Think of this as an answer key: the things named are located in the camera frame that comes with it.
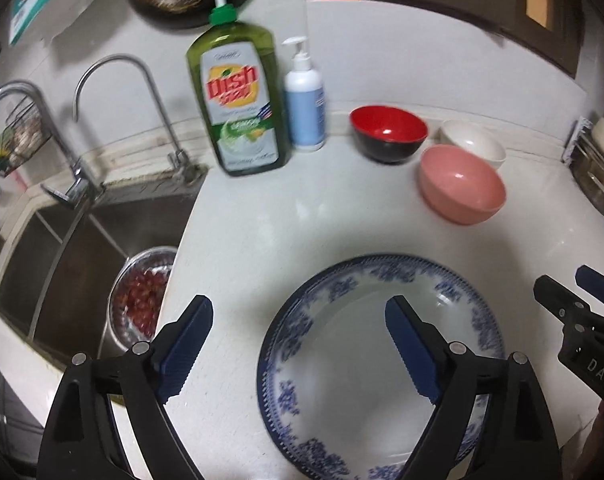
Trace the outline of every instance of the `white countertop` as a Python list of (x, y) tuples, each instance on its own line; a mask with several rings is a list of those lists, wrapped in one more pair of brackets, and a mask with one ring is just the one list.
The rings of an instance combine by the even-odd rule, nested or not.
[[(350, 137), (336, 136), (280, 170), (208, 174), (160, 316), (160, 324), (177, 319), (196, 294), (213, 302), (213, 329), (181, 394), (166, 406), (206, 478), (303, 478), (262, 423), (259, 349), (300, 284), (365, 253), (417, 254), (469, 281), (492, 308), (506, 351), (530, 357), (560, 445), (597, 412), (597, 396), (557, 361), (562, 326), (533, 299), (533, 282), (549, 274), (604, 315), (604, 306), (574, 284), (582, 264), (604, 273), (603, 216), (559, 162), (509, 152), (499, 170), (508, 192), (502, 211), (483, 224), (457, 226), (419, 197), (418, 158), (379, 165), (359, 155)], [(1, 320), (0, 370), (44, 424), (61, 373)], [(116, 408), (116, 419), (134, 472), (148, 478), (123, 409)]]

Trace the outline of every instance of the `chrome faucet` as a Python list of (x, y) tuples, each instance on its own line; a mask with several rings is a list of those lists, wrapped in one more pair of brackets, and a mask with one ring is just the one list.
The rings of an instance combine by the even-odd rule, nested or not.
[(10, 94), (26, 95), (26, 97), (33, 101), (35, 108), (40, 113), (42, 130), (50, 133), (51, 137), (58, 144), (75, 178), (75, 182), (66, 193), (52, 189), (45, 184), (41, 184), (42, 189), (59, 202), (72, 208), (76, 208), (85, 197), (90, 200), (97, 198), (104, 191), (104, 186), (102, 186), (102, 183), (93, 175), (87, 165), (76, 155), (60, 134), (40, 89), (30, 81), (16, 80), (0, 87), (0, 100)]
[(162, 123), (166, 129), (166, 132), (169, 134), (169, 138), (171, 139), (171, 143), (173, 145), (173, 153), (169, 154), (169, 161), (173, 166), (173, 170), (175, 171), (175, 177), (185, 183), (192, 184), (197, 180), (200, 176), (200, 171), (197, 167), (193, 165), (191, 160), (189, 159), (189, 155), (185, 152), (182, 147), (179, 145), (178, 138), (175, 135), (175, 131), (171, 126), (171, 121), (169, 120), (169, 116), (166, 114), (166, 110), (164, 105), (162, 104), (162, 100), (160, 99), (160, 94), (157, 91), (157, 86), (155, 85), (155, 81), (153, 81), (153, 77), (151, 76), (151, 72), (146, 66), (146, 64), (137, 57), (129, 56), (128, 54), (112, 54), (112, 56), (106, 56), (102, 59), (96, 61), (89, 67), (89, 69), (84, 72), (82, 77), (77, 83), (76, 94), (73, 97), (73, 120), (77, 122), (79, 116), (79, 104), (80, 104), (80, 92), (86, 80), (89, 79), (89, 76), (99, 69), (102, 65), (105, 65), (111, 61), (126, 61), (129, 62), (142, 72), (144, 76), (144, 80), (146, 81), (146, 85), (148, 86), (149, 91), (151, 92), (151, 97), (153, 98), (153, 102), (155, 103), (155, 108), (157, 109), (157, 113), (162, 119)]

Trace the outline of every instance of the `silver screw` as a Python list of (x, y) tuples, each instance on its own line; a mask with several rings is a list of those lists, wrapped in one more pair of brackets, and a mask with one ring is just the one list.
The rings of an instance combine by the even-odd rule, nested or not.
[(513, 361), (518, 365), (525, 365), (528, 362), (528, 357), (523, 352), (515, 352), (513, 354)]
[(466, 353), (466, 345), (464, 343), (460, 343), (459, 341), (453, 341), (448, 348), (451, 349), (451, 352), (457, 355), (463, 355)]
[(86, 361), (86, 354), (82, 353), (82, 352), (78, 352), (76, 355), (73, 356), (73, 358), (71, 359), (71, 362), (74, 365), (81, 365), (84, 361)]
[(135, 355), (142, 355), (145, 354), (149, 348), (151, 348), (151, 346), (146, 341), (138, 341), (133, 345), (132, 350)]

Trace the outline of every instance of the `sink basin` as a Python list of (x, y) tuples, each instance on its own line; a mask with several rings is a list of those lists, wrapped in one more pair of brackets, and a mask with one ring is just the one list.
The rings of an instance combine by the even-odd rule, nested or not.
[(60, 366), (77, 352), (121, 354), (107, 326), (111, 286), (127, 258), (179, 245), (202, 182), (119, 184), (90, 208), (36, 212), (0, 282), (0, 314)]

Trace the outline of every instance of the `blue label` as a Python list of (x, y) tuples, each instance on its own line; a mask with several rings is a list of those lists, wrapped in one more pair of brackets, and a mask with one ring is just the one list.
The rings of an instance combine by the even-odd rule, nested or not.
[(316, 146), (324, 140), (324, 90), (287, 92), (291, 141), (296, 146)]

